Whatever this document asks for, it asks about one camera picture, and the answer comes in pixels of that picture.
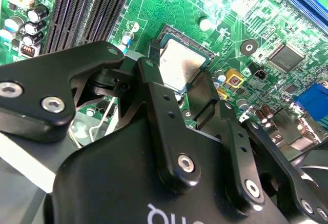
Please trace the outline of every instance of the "black ram slot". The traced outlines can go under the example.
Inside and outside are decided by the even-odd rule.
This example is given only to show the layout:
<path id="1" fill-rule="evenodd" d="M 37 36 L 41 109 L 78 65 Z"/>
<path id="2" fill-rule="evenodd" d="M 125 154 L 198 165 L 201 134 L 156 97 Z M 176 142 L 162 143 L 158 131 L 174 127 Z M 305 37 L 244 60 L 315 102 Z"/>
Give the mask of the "black ram slot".
<path id="1" fill-rule="evenodd" d="M 44 53 L 73 46 L 88 0 L 56 0 Z"/>
<path id="2" fill-rule="evenodd" d="M 95 41 L 108 40 L 109 36 L 113 32 L 114 26 L 117 22 L 117 19 L 120 15 L 125 3 L 126 3 L 126 0 L 118 0 L 118 3 L 116 4 L 116 10 L 113 11 L 112 14 L 110 14 L 111 18 L 108 21 L 105 30 L 102 31 L 102 34 L 99 33 L 99 35 L 96 37 Z"/>
<path id="3" fill-rule="evenodd" d="M 94 1 L 94 4 L 93 4 L 91 12 L 90 12 L 90 16 L 88 18 L 87 24 L 86 24 L 83 34 L 82 34 L 82 38 L 81 38 L 82 43 L 84 43 L 87 40 L 87 36 L 89 35 L 90 29 L 95 20 L 95 17 L 99 13 L 100 5 L 101 5 L 102 1 L 103 0 L 95 0 Z"/>
<path id="4" fill-rule="evenodd" d="M 81 43 L 89 43 L 98 40 L 107 40 L 106 35 L 110 35 L 113 25 L 118 20 L 119 14 L 126 0 L 100 0 L 97 13 L 93 14 L 84 30 Z"/>

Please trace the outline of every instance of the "chip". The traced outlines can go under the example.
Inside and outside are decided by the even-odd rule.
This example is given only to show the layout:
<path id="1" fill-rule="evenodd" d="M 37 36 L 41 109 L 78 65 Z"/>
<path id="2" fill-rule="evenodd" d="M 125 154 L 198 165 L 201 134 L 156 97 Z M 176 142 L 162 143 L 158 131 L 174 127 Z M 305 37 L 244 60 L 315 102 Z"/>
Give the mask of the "chip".
<path id="1" fill-rule="evenodd" d="M 237 94 L 239 95 L 243 95 L 245 93 L 245 90 L 243 88 L 239 88 L 237 91 L 236 91 Z"/>
<path id="2" fill-rule="evenodd" d="M 186 45 L 170 38 L 160 51 L 159 70 L 166 86 L 181 93 L 191 82 L 206 58 Z"/>
<path id="3" fill-rule="evenodd" d="M 286 88 L 286 92 L 293 94 L 297 90 L 297 87 L 294 84 L 289 84 Z"/>
<path id="4" fill-rule="evenodd" d="M 269 58 L 269 63 L 273 64 L 284 73 L 291 72 L 302 60 L 304 56 L 293 49 L 290 45 L 280 46 Z"/>

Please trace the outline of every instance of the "mounting hole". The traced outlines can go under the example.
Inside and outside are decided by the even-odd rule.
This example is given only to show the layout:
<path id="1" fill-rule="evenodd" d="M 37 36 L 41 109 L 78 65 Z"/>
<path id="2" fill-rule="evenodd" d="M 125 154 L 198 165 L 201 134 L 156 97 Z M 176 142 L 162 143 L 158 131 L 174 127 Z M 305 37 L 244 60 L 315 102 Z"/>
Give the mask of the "mounting hole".
<path id="1" fill-rule="evenodd" d="M 170 101 L 170 100 L 171 100 L 170 97 L 167 96 L 167 95 L 164 95 L 163 98 L 164 98 L 165 100 L 167 100 L 167 101 Z"/>
<path id="2" fill-rule="evenodd" d="M 243 152 L 247 152 L 247 149 L 244 146 L 240 147 Z"/>
<path id="3" fill-rule="evenodd" d="M 115 49 L 113 48 L 108 48 L 108 51 L 114 55 L 118 55 L 118 51 L 116 51 Z"/>
<path id="4" fill-rule="evenodd" d="M 247 50 L 247 51 L 251 51 L 252 49 L 253 49 L 253 45 L 247 45 L 247 46 L 246 46 L 246 50 Z"/>
<path id="5" fill-rule="evenodd" d="M 173 112 L 169 112 L 169 117 L 171 117 L 172 119 L 174 119 L 175 118 L 175 114 L 173 114 Z"/>
<path id="6" fill-rule="evenodd" d="M 118 86 L 118 89 L 121 91 L 121 92 L 125 92 L 127 91 L 128 89 L 130 88 L 130 85 L 126 82 L 123 82 L 121 84 L 119 84 Z"/>

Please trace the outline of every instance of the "motherboard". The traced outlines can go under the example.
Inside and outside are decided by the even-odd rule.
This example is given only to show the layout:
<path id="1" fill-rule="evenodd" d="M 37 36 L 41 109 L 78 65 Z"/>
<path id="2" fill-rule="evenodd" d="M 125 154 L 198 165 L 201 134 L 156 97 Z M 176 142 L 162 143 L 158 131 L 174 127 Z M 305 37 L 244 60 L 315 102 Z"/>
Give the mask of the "motherboard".
<path id="1" fill-rule="evenodd" d="M 261 119 L 263 105 L 295 113 L 294 98 L 328 75 L 325 30 L 287 0 L 128 0 L 109 40 L 120 45 L 132 32 L 129 49 L 143 52 L 151 38 L 163 41 L 163 31 L 175 42 L 161 43 L 163 58 L 171 51 L 183 62 L 190 48 L 200 52 L 197 66 L 207 64 L 239 117 Z M 162 75 L 177 78 L 173 67 Z M 180 84 L 174 89 L 184 96 Z M 186 99 L 181 110 L 188 108 Z"/>
<path id="2" fill-rule="evenodd" d="M 0 64 L 98 40 L 146 55 L 154 40 L 187 125 L 196 125 L 187 88 L 208 71 L 240 121 L 272 129 L 274 114 L 303 116 L 297 98 L 327 84 L 327 7 L 328 0 L 2 0 Z M 80 112 L 109 124 L 110 100 Z"/>

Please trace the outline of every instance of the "integrated circuit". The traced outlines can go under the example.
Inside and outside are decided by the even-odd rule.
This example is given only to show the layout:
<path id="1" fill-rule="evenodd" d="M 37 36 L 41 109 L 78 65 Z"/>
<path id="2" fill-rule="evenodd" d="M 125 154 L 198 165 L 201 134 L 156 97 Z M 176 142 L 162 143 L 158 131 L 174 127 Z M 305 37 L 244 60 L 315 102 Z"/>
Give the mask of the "integrated circuit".
<path id="1" fill-rule="evenodd" d="M 294 84 L 289 84 L 289 85 L 286 87 L 285 91 L 286 91 L 287 93 L 289 93 L 289 94 L 293 94 L 294 92 L 296 92 L 297 89 L 298 89 L 298 88 L 297 88 Z"/>
<path id="2" fill-rule="evenodd" d="M 291 45 L 281 45 L 270 57 L 269 63 L 284 73 L 291 72 L 304 56 Z"/>
<path id="3" fill-rule="evenodd" d="M 160 50 L 159 70 L 166 86 L 183 93 L 186 84 L 193 80 L 207 59 L 178 39 L 167 35 L 164 40 L 167 38 L 164 48 Z"/>
<path id="4" fill-rule="evenodd" d="M 159 70 L 163 82 L 180 94 L 215 57 L 213 52 L 168 25 L 157 40 L 160 41 Z"/>

